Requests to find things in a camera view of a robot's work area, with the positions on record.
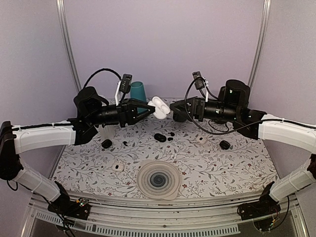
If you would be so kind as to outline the white oval earbud case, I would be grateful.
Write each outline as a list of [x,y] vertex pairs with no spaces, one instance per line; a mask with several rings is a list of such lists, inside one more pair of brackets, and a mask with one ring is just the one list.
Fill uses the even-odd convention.
[[153,115],[157,119],[165,119],[171,111],[167,104],[158,96],[154,96],[148,102],[148,105],[155,108],[155,112],[153,113]]

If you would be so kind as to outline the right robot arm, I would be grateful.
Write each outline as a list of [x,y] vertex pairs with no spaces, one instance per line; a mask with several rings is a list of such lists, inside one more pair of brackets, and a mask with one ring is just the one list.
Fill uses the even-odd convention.
[[316,181],[316,127],[284,118],[278,118],[259,110],[248,108],[250,87],[244,82],[229,79],[221,87],[218,97],[185,97],[170,104],[173,119],[186,120],[199,125],[204,119],[230,122],[233,132],[254,140],[277,141],[311,153],[310,158],[284,178],[269,183],[259,200],[238,206],[242,220],[258,218],[280,211],[279,202],[290,194],[302,190]]

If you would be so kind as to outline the black gold-trimmed earbud case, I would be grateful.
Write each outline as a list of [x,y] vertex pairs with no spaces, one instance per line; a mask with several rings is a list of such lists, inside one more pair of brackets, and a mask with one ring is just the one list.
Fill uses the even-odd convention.
[[222,140],[220,143],[219,143],[219,146],[222,150],[228,150],[231,145],[228,141],[225,141],[225,140]]

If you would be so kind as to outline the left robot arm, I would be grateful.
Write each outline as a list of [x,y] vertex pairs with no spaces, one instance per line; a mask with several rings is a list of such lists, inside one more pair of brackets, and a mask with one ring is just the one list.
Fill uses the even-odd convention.
[[24,152],[55,146],[83,145],[98,133],[100,125],[134,125],[153,114],[156,107],[137,99],[124,99],[111,105],[94,87],[82,89],[74,98],[77,117],[58,123],[13,126],[5,121],[0,127],[0,178],[14,181],[41,195],[48,210],[61,216],[87,220],[91,206],[88,200],[72,201],[65,188],[20,160]]

